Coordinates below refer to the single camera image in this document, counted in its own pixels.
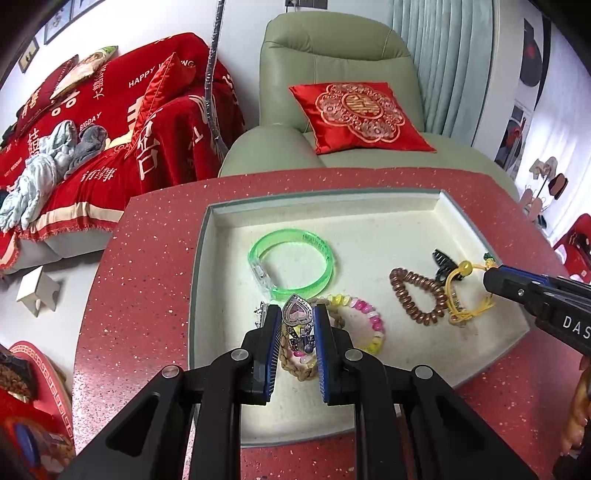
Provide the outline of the right hand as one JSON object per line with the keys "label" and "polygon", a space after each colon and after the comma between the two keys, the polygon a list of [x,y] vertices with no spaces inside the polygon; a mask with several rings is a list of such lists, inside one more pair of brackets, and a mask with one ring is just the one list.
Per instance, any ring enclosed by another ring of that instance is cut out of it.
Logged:
{"label": "right hand", "polygon": [[581,376],[570,402],[567,420],[560,436],[560,455],[566,456],[573,447],[580,447],[585,428],[590,420],[590,358],[583,357],[580,362]]}

